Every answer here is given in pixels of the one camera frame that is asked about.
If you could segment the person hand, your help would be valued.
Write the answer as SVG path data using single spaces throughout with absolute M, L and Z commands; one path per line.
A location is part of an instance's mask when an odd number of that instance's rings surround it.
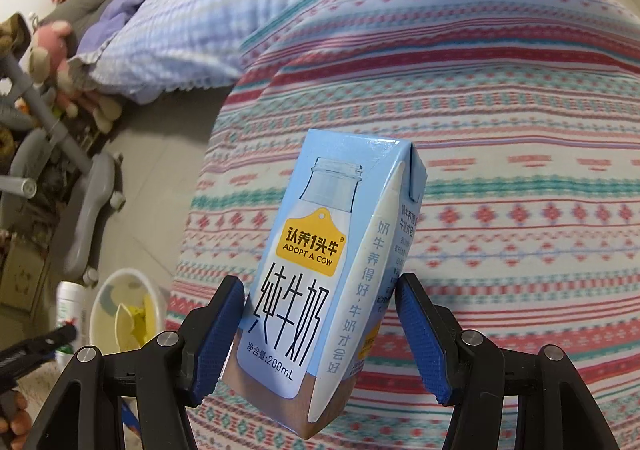
M 27 400 L 21 392 L 10 390 L 1 396 L 1 448 L 20 450 L 32 429 Z

